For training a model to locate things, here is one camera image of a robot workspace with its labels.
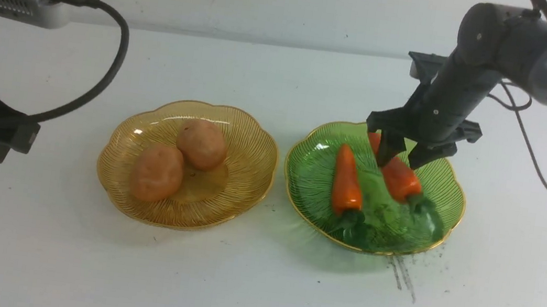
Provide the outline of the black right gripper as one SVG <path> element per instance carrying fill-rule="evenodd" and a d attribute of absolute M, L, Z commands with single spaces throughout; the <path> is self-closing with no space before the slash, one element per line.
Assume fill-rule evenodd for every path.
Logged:
<path fill-rule="evenodd" d="M 368 116 L 368 130 L 381 130 L 378 167 L 385 167 L 406 150 L 404 139 L 417 142 L 408 155 L 413 170 L 455 155 L 455 142 L 475 143 L 482 131 L 467 117 L 501 78 L 501 73 L 486 65 L 466 64 L 454 50 L 435 81 L 420 83 L 403 107 L 373 111 Z"/>

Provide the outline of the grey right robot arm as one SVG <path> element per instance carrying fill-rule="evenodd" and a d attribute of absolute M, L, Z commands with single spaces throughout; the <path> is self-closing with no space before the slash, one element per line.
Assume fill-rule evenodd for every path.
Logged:
<path fill-rule="evenodd" d="M 410 53 L 420 85 L 403 107 L 367 118 L 368 130 L 380 132 L 379 166 L 405 151 L 406 139 L 416 143 L 408 156 L 412 169 L 455 155 L 459 141 L 475 143 L 482 131 L 467 117 L 503 79 L 547 105 L 547 2 L 532 4 L 475 4 L 449 56 Z"/>

